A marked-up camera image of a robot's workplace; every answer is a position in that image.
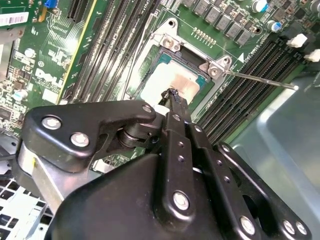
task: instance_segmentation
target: blue component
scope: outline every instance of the blue component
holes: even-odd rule
[[[269,4],[266,4],[266,5],[262,8],[261,13],[264,13],[264,12],[268,9],[268,7],[269,7]]]
[[[280,22],[276,22],[273,26],[274,31],[279,31],[282,28],[282,24]]]
[[[46,6],[48,9],[54,9],[58,5],[58,0],[46,0],[44,3],[44,6]]]

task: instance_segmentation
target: gray metal panel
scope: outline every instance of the gray metal panel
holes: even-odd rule
[[[231,145],[320,239],[320,81],[294,83]]]

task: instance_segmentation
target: screw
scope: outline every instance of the screw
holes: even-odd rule
[[[147,113],[151,113],[151,112],[152,112],[151,108],[150,108],[148,105],[143,105],[142,108],[143,108],[143,110],[145,110]]]
[[[226,146],[226,145],[222,145],[223,150],[225,150],[226,152],[230,152],[230,149]]]
[[[202,132],[202,130],[201,130],[201,128],[200,128],[199,126],[195,125],[194,128],[195,128],[195,130],[196,130],[197,132],[199,132],[199,133]]]
[[[174,46],[174,41],[171,38],[166,37],[163,40],[163,46],[167,49],[171,49]]]
[[[216,68],[212,68],[209,70],[209,74],[212,76],[216,76],[218,74],[218,70]]]
[[[296,222],[295,223],[296,227],[298,228],[299,232],[302,233],[303,235],[307,235],[307,230],[305,229],[305,227],[302,225],[302,223],[300,222]]]
[[[295,234],[295,229],[294,227],[291,225],[290,222],[288,222],[287,220],[283,221],[283,225],[285,227],[285,229],[288,231],[288,233],[294,235]]]
[[[84,148],[89,145],[89,138],[84,133],[77,132],[71,136],[71,142],[78,147]]]
[[[173,201],[175,205],[180,210],[187,210],[189,208],[189,200],[186,195],[184,195],[182,192],[176,191],[173,194]]]
[[[243,229],[250,235],[255,234],[255,226],[252,224],[252,222],[245,216],[242,216],[240,218],[241,225]]]
[[[51,116],[44,118],[41,123],[46,129],[57,130],[61,128],[61,122]]]
[[[177,114],[174,114],[172,117],[173,117],[175,120],[180,121],[180,117],[179,117]]]

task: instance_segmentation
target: hex bolt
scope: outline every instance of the hex bolt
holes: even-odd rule
[[[182,192],[176,191],[173,194],[173,201],[177,208],[180,210],[185,211],[189,208],[189,200],[187,196],[184,195]]]
[[[202,132],[202,129],[201,129],[199,126],[195,125],[194,128],[195,128],[195,130],[196,130],[197,132],[199,132],[199,133]]]
[[[298,228],[299,232],[302,233],[303,235],[307,235],[307,230],[305,229],[305,227],[302,225],[301,222],[296,222],[295,223],[296,227]]]
[[[175,120],[177,120],[178,122],[180,121],[180,117],[179,117],[179,115],[174,114],[174,115],[172,115],[172,117],[173,117]]]
[[[240,218],[241,225],[243,229],[250,235],[254,235],[256,230],[255,226],[252,224],[252,222],[245,216],[242,216]]]
[[[77,147],[84,148],[89,145],[89,137],[81,132],[74,133],[70,140]]]
[[[60,120],[52,116],[45,117],[41,123],[46,129],[57,130],[61,128]]]
[[[152,112],[151,108],[150,108],[148,105],[143,105],[142,108],[143,108],[143,110],[145,110],[147,113],[151,113],[151,112]]]
[[[226,145],[222,145],[223,150],[225,150],[226,152],[230,152],[229,147],[227,147]]]
[[[285,229],[288,231],[288,233],[290,233],[292,235],[294,235],[296,233],[294,227],[287,220],[283,221],[283,225],[284,225]]]

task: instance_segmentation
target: ram slot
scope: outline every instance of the ram slot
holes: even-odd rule
[[[97,70],[96,63],[101,57],[100,52],[103,48],[110,29],[114,26],[114,18],[117,15],[122,1],[111,0],[104,12],[103,19],[101,21],[101,27],[97,31],[94,37],[92,47],[86,60],[83,64],[81,72],[73,88],[72,102],[75,100],[83,100],[83,96],[88,94],[94,79],[90,76]]]

